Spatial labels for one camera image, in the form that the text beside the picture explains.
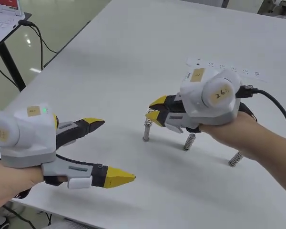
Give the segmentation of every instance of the black table leg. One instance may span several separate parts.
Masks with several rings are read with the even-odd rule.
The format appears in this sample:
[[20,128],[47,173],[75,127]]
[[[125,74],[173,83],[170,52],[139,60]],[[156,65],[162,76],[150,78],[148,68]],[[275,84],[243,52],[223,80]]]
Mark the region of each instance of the black table leg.
[[6,68],[9,70],[13,81],[15,82],[16,86],[18,87],[19,91],[22,91],[25,88],[25,83],[18,71],[18,68],[10,55],[8,47],[3,42],[0,44],[0,57],[2,58]]

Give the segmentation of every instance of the hand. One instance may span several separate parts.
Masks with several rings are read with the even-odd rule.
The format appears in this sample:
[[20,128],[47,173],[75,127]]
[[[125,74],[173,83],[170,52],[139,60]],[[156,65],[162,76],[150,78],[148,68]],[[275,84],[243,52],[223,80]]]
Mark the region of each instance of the hand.
[[241,151],[242,155],[255,159],[247,150],[250,138],[260,125],[253,117],[244,112],[239,112],[237,118],[226,125],[200,125],[199,129],[214,138],[216,141]]
[[[64,182],[66,177],[58,177]],[[43,182],[43,174],[40,166],[29,168],[8,168],[0,162],[0,207],[19,193],[30,189],[36,184]]]

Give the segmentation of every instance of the black wire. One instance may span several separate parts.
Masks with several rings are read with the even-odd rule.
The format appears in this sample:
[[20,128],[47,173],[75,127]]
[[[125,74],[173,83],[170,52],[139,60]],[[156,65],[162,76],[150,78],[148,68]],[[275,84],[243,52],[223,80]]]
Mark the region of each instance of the black wire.
[[40,47],[41,47],[41,52],[40,52],[41,53],[41,63],[40,63],[41,67],[40,67],[40,69],[43,70],[43,43],[42,43],[41,32],[40,32],[40,30],[39,30],[37,25],[33,24],[32,26],[30,26],[30,28],[32,28],[32,27],[35,27],[37,29],[37,31],[38,31],[38,36],[39,36],[39,39],[40,39]]
[[271,94],[263,91],[263,90],[259,90],[259,89],[253,89],[252,91],[254,94],[262,94],[264,96],[266,96],[268,99],[270,99],[282,112],[282,114],[284,115],[285,119],[286,119],[286,110],[283,108],[283,106],[279,103],[278,100],[276,100]]
[[24,217],[22,217],[21,215],[19,215],[16,211],[10,209],[9,207],[7,207],[7,206],[5,206],[5,205],[3,205],[2,207],[3,207],[4,209],[6,209],[7,211],[9,211],[10,213],[12,213],[12,214],[14,214],[15,216],[17,216],[17,217],[18,217],[19,219],[21,219],[22,221],[29,223],[29,225],[31,226],[31,228],[36,229],[36,227],[34,227],[34,225],[32,224],[31,221],[25,219]]
[[50,214],[50,220],[49,220],[48,226],[51,224],[52,224],[52,214]]
[[48,226],[49,226],[49,225],[52,224],[52,214],[50,214],[50,216],[49,216],[48,213],[46,213],[46,215],[47,215],[47,218],[48,218],[48,221],[49,221],[49,223],[48,223]]
[[11,80],[6,74],[3,73],[3,71],[1,71],[0,69],[0,73],[7,79],[9,80],[13,85],[15,85],[15,87],[17,87],[17,85],[15,84],[15,82],[13,80]]
[[[35,31],[35,33],[37,34],[37,36],[39,36],[38,32],[35,30],[35,28],[34,28],[34,27],[30,26],[30,28],[31,28],[31,29],[33,29],[33,30]],[[42,39],[42,42],[44,43],[44,45],[47,47],[47,49],[48,49],[49,51],[51,51],[52,53],[55,53],[55,54],[57,54],[57,53],[58,53],[58,52],[56,52],[56,51],[54,51],[54,50],[50,49],[50,48],[48,47],[47,43],[44,41],[44,39]]]

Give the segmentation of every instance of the metal spring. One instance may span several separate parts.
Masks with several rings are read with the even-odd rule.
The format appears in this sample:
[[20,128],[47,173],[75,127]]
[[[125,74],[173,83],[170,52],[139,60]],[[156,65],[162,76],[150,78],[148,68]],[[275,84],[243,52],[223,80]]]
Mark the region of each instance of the metal spring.
[[243,159],[243,155],[238,151],[237,154],[229,161],[229,166],[235,167],[236,164]]
[[145,123],[144,123],[145,129],[144,129],[144,136],[143,136],[143,141],[145,141],[145,142],[149,141],[149,131],[151,129],[152,124],[153,124],[153,122],[150,119],[147,118],[145,120]]
[[184,150],[185,151],[189,151],[190,150],[190,148],[192,147],[192,144],[194,143],[195,139],[196,139],[196,135],[195,134],[193,134],[193,133],[189,134],[189,136],[188,136],[188,138],[187,138],[187,140],[185,142],[185,145],[184,145]]

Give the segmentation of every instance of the power strip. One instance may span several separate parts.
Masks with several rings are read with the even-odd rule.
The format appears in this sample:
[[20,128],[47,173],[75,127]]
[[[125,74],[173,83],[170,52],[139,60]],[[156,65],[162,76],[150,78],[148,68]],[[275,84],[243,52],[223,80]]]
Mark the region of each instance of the power strip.
[[225,69],[230,69],[231,71],[238,73],[241,77],[251,78],[251,79],[266,82],[265,77],[259,71],[253,71],[247,68],[242,68],[242,67],[238,67],[238,66],[234,66],[234,65],[230,65],[226,63],[216,63],[213,61],[205,61],[202,59],[189,57],[186,61],[186,64],[188,66],[191,66],[191,68],[193,68],[194,66],[197,66],[200,68],[211,67],[211,68],[216,69],[219,72]]

